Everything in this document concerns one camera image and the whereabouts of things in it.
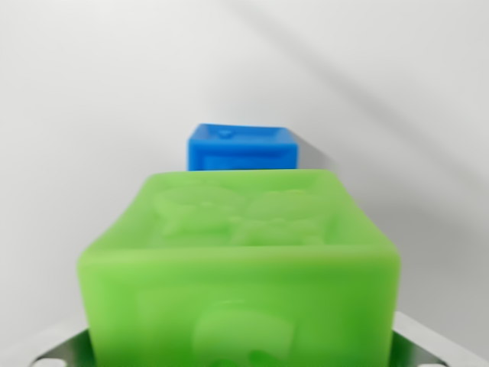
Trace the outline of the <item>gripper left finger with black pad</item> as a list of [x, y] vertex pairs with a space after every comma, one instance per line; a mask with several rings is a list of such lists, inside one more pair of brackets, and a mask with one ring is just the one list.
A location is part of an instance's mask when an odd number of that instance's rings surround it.
[[1, 353], [1, 366], [95, 366], [87, 330], [48, 330]]

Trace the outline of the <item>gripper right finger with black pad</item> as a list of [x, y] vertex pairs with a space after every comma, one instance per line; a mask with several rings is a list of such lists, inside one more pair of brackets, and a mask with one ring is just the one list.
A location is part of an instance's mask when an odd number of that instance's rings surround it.
[[488, 366], [488, 361], [397, 311], [389, 366]]

